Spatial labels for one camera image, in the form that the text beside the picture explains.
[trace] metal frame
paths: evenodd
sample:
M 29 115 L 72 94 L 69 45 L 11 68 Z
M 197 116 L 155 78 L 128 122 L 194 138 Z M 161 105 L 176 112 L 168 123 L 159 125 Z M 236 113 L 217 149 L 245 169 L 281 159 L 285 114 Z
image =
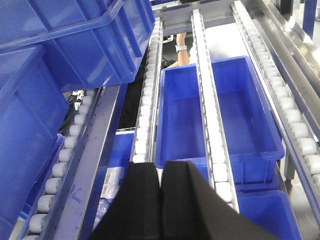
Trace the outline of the metal frame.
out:
M 97 209 L 103 180 L 96 179 L 98 167 L 105 165 L 111 154 L 113 140 L 124 101 L 127 85 L 110 86 L 101 90 L 99 101 L 94 106 L 86 132 L 87 141 L 78 144 L 82 155 L 73 156 L 71 161 L 79 161 L 76 171 L 68 170 L 68 175 L 74 177 L 73 181 L 64 182 L 67 186 L 63 196 L 65 204 L 61 202 L 50 213 L 61 212 L 60 217 L 48 218 L 41 232 L 40 239 L 87 239 L 92 231 L 95 215 L 90 210 Z
M 242 30 L 241 24 L 240 24 L 240 20 L 235 17 L 236 23 L 239 26 L 239 29 Z M 267 33 L 269 31 L 271 31 L 271 27 L 270 24 L 264 24 L 263 28 L 260 26 L 259 27 L 259 23 L 255 22 L 255 26 L 257 27 L 257 29 L 259 29 L 260 33 L 263 33 L 264 31 Z M 273 34 L 277 35 L 279 34 L 278 32 L 275 32 L 275 29 L 272 28 Z M 297 174 L 299 176 L 300 182 L 303 186 L 303 189 L 306 193 L 306 196 L 308 198 L 308 201 L 310 203 L 311 209 L 313 211 L 313 214 L 315 216 L 315 219 L 317 221 L 318 226 L 320 226 L 320 193 L 318 191 L 318 189 L 316 188 L 316 186 L 313 184 L 313 180 L 312 180 L 312 176 L 309 172 L 308 167 L 305 164 L 304 161 L 304 157 L 302 156 L 296 140 L 290 130 L 290 126 L 287 123 L 284 113 L 281 110 L 280 105 L 278 104 L 278 102 L 274 101 L 274 99 L 276 99 L 276 97 L 273 94 L 273 91 L 271 90 L 271 86 L 269 85 L 268 81 L 265 79 L 264 75 L 263 75 L 263 71 L 261 66 L 258 64 L 258 56 L 254 54 L 254 52 L 251 50 L 251 47 L 248 44 L 248 36 L 241 31 L 241 35 L 244 39 L 245 45 L 248 49 L 250 58 L 252 59 L 253 65 L 256 68 L 257 74 L 259 75 L 259 78 L 262 80 L 261 84 L 262 87 L 264 88 L 264 92 L 266 94 L 266 97 L 269 101 L 269 105 L 271 107 L 274 119 L 278 125 L 278 129 L 281 132 L 281 135 L 283 137 L 283 140 L 286 144 L 286 150 L 288 152 L 287 157 L 284 158 L 284 164 L 285 164 L 285 175 L 289 178 L 292 178 L 292 170 L 293 170 L 293 166 L 291 165 L 291 161 L 294 164 L 294 168 L 297 171 Z M 268 39 L 266 35 L 264 35 L 264 42 L 267 42 Z
M 208 178 L 209 184 L 215 189 L 215 178 L 213 173 L 213 157 L 215 155 L 212 150 L 215 146 L 214 139 L 222 139 L 222 147 L 224 149 L 225 164 L 227 166 L 228 182 L 231 186 L 231 203 L 232 207 L 236 212 L 239 212 L 236 187 L 234 182 L 234 177 L 232 174 L 231 163 L 228 153 L 228 147 L 226 142 L 226 136 L 224 131 L 224 125 L 222 121 L 220 105 L 218 100 L 218 93 L 216 89 L 214 73 L 212 70 L 211 60 L 209 50 L 206 44 L 206 34 L 204 19 L 199 9 L 195 9 L 191 15 L 192 22 L 192 32 L 194 38 L 194 45 L 196 51 L 196 72 L 198 79 L 199 97 L 200 97 L 200 107 L 202 116 L 202 127 L 203 127 L 203 137 L 204 145 L 206 150 L 206 160 L 208 167 Z M 212 119 L 207 118 L 208 115 L 214 116 L 217 114 L 217 123 L 211 121 Z M 210 125 L 218 124 L 217 132 L 211 132 Z

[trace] blue storage box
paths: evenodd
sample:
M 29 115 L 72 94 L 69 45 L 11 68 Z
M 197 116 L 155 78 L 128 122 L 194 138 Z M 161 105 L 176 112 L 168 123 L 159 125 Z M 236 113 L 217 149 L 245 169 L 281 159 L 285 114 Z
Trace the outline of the blue storage box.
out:
M 212 63 L 234 181 L 270 182 L 285 152 L 248 57 Z M 162 71 L 156 164 L 206 156 L 196 66 Z
M 272 180 L 270 182 L 264 183 L 246 183 L 246 184 L 236 184 L 235 190 L 237 192 L 252 193 L 261 191 L 272 191 L 279 189 L 279 180 L 276 173 L 273 174 Z
M 57 139 L 52 145 L 48 157 L 45 161 L 44 167 L 40 170 L 37 178 L 34 181 L 32 189 L 27 197 L 25 204 L 20 212 L 20 217 L 24 220 L 27 220 L 30 212 L 33 209 L 34 203 L 38 202 L 38 194 L 40 189 L 43 187 L 43 184 L 48 179 L 48 171 L 52 168 L 52 164 L 56 163 L 58 160 L 59 151 L 64 143 L 64 137 L 61 134 L 57 134 Z
M 0 51 L 42 43 L 63 92 L 132 82 L 155 17 L 149 0 L 3 0 Z
M 150 1 L 151 4 L 154 6 L 154 5 L 159 5 L 159 4 L 166 4 L 166 3 L 169 3 L 169 2 L 173 2 L 175 0 L 153 0 L 153 1 Z
M 134 131 L 118 131 L 113 141 L 111 157 L 107 167 L 123 167 L 124 176 L 129 166 L 134 135 Z
M 44 169 L 68 104 L 42 46 L 0 53 L 0 239 L 7 239 Z
M 237 193 L 240 214 L 283 240 L 302 240 L 298 222 L 283 191 Z

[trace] white label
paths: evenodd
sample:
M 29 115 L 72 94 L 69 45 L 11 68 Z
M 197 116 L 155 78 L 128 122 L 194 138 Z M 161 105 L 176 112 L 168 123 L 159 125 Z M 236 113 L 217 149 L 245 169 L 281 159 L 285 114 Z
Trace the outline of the white label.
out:
M 103 187 L 101 191 L 101 198 L 114 199 L 119 190 L 119 180 L 124 177 L 125 168 L 109 167 L 106 170 Z

